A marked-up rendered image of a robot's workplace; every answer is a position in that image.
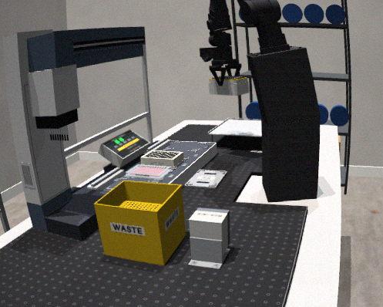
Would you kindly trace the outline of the yellow waste bin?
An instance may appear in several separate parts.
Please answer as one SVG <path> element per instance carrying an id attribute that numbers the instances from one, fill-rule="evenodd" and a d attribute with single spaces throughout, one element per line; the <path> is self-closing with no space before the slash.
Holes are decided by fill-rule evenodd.
<path id="1" fill-rule="evenodd" d="M 157 211 L 119 207 L 124 201 L 161 206 Z M 105 255 L 165 265 L 186 236 L 179 184 L 124 180 L 94 206 Z"/>

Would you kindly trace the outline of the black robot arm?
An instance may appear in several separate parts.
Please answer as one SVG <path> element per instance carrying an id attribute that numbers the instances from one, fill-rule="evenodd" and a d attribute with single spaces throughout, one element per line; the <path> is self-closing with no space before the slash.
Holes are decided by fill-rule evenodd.
<path id="1" fill-rule="evenodd" d="M 237 1 L 243 21 L 257 27 L 261 55 L 290 50 L 281 25 L 277 22 L 281 17 L 281 7 L 277 0 Z M 224 46 L 231 46 L 230 33 L 222 32 L 232 29 L 226 0 L 210 0 L 207 28 L 210 30 L 209 43 L 212 46 L 223 46 L 223 49 Z M 200 57 L 204 62 L 211 58 L 220 60 L 220 48 L 200 48 Z"/>

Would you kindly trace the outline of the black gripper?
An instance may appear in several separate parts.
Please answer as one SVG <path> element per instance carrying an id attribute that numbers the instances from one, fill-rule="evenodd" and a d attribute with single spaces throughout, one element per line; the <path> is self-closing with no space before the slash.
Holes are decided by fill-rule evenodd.
<path id="1" fill-rule="evenodd" d="M 223 49 L 223 46 L 217 46 L 217 47 L 220 48 L 220 60 L 211 60 L 212 66 L 209 66 L 209 68 L 213 76 L 215 77 L 218 85 L 222 86 L 226 71 L 228 73 L 228 76 L 232 76 L 230 69 L 236 69 L 234 76 L 237 76 L 241 69 L 241 63 L 239 63 L 239 59 L 233 59 L 232 46 L 224 46 L 224 49 Z M 228 64 L 228 65 L 225 65 L 225 67 L 221 67 L 223 66 L 223 64 Z M 221 71 L 220 81 L 218 79 L 216 71 Z"/>

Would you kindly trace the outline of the white well plate with pink wells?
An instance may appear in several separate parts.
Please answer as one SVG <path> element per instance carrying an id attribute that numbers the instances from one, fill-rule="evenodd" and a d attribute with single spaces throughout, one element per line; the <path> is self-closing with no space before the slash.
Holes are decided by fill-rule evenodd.
<path id="1" fill-rule="evenodd" d="M 127 177 L 161 180 L 171 171 L 171 167 L 137 164 L 126 172 Z"/>

